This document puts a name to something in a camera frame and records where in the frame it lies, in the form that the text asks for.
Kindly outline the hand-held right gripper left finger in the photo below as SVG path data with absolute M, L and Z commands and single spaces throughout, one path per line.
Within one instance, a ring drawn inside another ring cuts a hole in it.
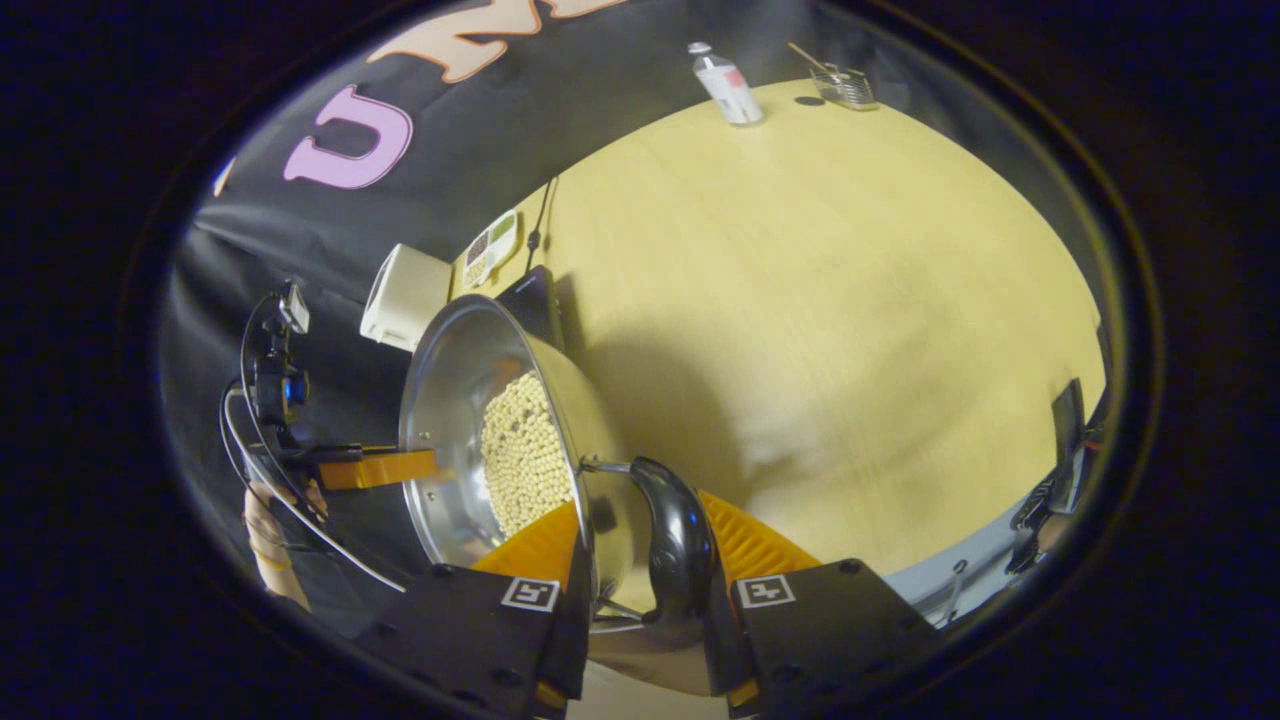
M 471 568 L 436 562 L 357 635 L 401 675 L 492 716 L 563 716 L 582 696 L 591 559 L 572 503 Z

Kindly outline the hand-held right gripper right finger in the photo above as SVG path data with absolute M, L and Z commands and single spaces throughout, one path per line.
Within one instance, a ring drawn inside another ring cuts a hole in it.
M 704 650 L 733 716 L 836 716 L 883 700 L 941 634 L 859 559 L 818 562 L 732 503 L 701 492 L 718 565 Z

